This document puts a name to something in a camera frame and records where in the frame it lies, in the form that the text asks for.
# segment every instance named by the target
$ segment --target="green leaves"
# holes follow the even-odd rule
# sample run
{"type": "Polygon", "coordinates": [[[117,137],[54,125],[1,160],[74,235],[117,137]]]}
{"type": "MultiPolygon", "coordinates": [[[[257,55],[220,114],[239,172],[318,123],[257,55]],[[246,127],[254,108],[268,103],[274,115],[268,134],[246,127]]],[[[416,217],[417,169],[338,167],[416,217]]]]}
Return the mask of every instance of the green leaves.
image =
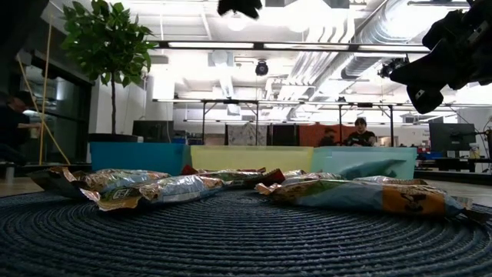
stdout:
{"type": "Polygon", "coordinates": [[[123,12],[123,10],[125,10],[125,7],[123,7],[122,3],[116,3],[113,5],[113,11],[120,13],[123,12]]]}
{"type": "Polygon", "coordinates": [[[77,12],[78,15],[84,15],[85,14],[86,10],[81,3],[77,2],[77,1],[73,1],[72,4],[74,5],[75,11],[77,12]]]}
{"type": "Polygon", "coordinates": [[[109,5],[104,0],[92,0],[92,11],[78,2],[63,7],[68,35],[62,48],[91,79],[101,78],[108,85],[115,82],[127,86],[140,83],[141,71],[150,71],[148,50],[157,46],[146,37],[152,31],[130,19],[130,11],[122,3],[109,5]]]}
{"type": "Polygon", "coordinates": [[[104,76],[101,78],[101,82],[105,85],[108,85],[109,81],[111,81],[111,73],[106,72],[104,76]]]}

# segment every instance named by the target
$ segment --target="braided rug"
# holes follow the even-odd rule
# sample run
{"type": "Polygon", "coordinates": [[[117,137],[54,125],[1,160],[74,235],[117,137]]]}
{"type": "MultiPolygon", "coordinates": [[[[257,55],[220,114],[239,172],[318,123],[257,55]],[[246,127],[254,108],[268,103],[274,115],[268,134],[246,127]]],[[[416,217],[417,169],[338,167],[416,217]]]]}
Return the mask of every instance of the braided rug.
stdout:
{"type": "Polygon", "coordinates": [[[492,222],[279,206],[252,191],[116,212],[44,192],[0,199],[1,276],[490,273],[492,222]]]}

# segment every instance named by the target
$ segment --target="desk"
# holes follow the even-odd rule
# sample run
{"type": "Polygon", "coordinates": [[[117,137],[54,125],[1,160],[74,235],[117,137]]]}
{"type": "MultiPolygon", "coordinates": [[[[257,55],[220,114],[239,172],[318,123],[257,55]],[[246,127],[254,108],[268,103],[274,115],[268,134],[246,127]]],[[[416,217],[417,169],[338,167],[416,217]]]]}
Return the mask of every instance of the desk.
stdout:
{"type": "Polygon", "coordinates": [[[492,163],[491,159],[459,159],[459,158],[435,158],[433,160],[421,161],[420,168],[437,168],[439,171],[469,170],[475,172],[477,163],[492,163]]]}

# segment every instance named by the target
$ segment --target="snack bag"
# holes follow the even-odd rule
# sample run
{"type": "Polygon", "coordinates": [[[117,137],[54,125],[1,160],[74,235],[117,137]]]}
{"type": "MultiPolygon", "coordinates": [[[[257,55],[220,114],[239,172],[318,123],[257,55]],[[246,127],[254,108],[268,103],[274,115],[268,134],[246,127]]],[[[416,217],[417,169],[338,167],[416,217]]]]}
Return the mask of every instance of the snack bag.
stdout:
{"type": "Polygon", "coordinates": [[[371,177],[362,177],[355,178],[354,181],[362,181],[362,182],[376,182],[380,184],[395,184],[395,185],[428,185],[422,179],[411,179],[411,180],[400,180],[386,176],[371,176],[371,177]]]}
{"type": "Polygon", "coordinates": [[[269,173],[262,172],[239,172],[235,170],[222,170],[218,172],[207,172],[197,174],[209,178],[216,178],[225,181],[226,188],[229,189],[253,189],[255,185],[263,183],[273,185],[282,183],[285,180],[280,169],[275,169],[269,173]]]}
{"type": "Polygon", "coordinates": [[[314,180],[290,185],[257,185],[274,201],[294,205],[352,211],[384,211],[406,215],[456,216],[465,214],[483,222],[487,215],[428,185],[393,185],[373,182],[314,180]]]}
{"type": "Polygon", "coordinates": [[[286,179],[289,179],[289,178],[292,178],[292,177],[298,177],[300,175],[304,175],[306,174],[306,171],[302,170],[302,169],[298,169],[298,170],[290,170],[289,172],[285,172],[284,173],[284,177],[286,179]]]}
{"type": "Polygon", "coordinates": [[[79,188],[93,192],[107,192],[136,182],[169,177],[168,173],[146,170],[102,169],[94,173],[73,175],[67,168],[61,169],[63,175],[79,188]]]}
{"type": "Polygon", "coordinates": [[[151,204],[163,204],[202,199],[220,191],[223,185],[224,182],[220,179],[189,175],[138,182],[106,192],[93,192],[85,189],[81,191],[96,202],[102,211],[111,211],[123,208],[133,209],[141,200],[151,204]]]}
{"type": "Polygon", "coordinates": [[[333,174],[333,173],[324,173],[324,172],[318,172],[318,173],[308,173],[304,175],[299,175],[296,177],[290,177],[289,179],[286,179],[285,181],[282,182],[282,185],[289,185],[289,184],[294,184],[298,182],[304,182],[304,181],[313,181],[313,180],[344,180],[344,178],[339,175],[339,174],[333,174]]]}
{"type": "Polygon", "coordinates": [[[190,165],[185,165],[181,170],[182,175],[194,175],[208,172],[260,172],[265,173],[266,168],[261,169],[224,169],[224,170],[207,170],[207,169],[194,169],[190,165]]]}

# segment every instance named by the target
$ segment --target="man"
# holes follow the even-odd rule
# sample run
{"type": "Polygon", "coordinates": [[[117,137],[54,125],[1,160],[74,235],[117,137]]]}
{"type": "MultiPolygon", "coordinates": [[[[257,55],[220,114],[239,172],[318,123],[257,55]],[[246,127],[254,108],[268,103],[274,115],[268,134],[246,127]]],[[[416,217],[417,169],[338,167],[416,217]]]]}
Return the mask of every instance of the man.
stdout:
{"type": "Polygon", "coordinates": [[[25,164],[20,146],[27,142],[32,128],[41,127],[40,123],[31,124],[23,113],[33,105],[29,92],[17,92],[8,98],[7,105],[0,106],[0,159],[25,164]]]}
{"type": "Polygon", "coordinates": [[[318,143],[318,147],[322,146],[336,146],[335,142],[335,130],[332,128],[326,128],[324,130],[324,137],[318,143]]]}
{"type": "Polygon", "coordinates": [[[376,135],[367,130],[365,119],[357,118],[355,128],[357,131],[348,136],[347,144],[349,146],[373,146],[376,143],[376,135]]]}

